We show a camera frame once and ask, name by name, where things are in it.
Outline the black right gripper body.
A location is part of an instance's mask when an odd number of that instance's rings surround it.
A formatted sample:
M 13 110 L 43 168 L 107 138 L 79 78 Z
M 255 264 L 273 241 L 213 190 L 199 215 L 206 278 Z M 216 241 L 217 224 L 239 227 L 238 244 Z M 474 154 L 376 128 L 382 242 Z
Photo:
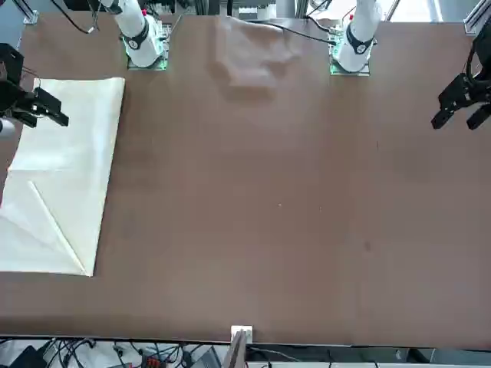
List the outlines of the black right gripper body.
M 20 87 L 24 57 L 10 44 L 1 43 L 1 96 L 13 94 Z

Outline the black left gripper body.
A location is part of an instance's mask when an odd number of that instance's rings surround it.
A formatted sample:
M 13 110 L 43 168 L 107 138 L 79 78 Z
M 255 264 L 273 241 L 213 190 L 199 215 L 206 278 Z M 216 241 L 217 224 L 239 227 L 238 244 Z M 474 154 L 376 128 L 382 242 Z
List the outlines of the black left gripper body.
M 472 72 L 475 55 L 481 65 L 477 74 Z M 466 81 L 468 97 L 472 102 L 488 100 L 486 94 L 490 93 L 490 25 L 484 25 L 473 40 L 466 61 Z

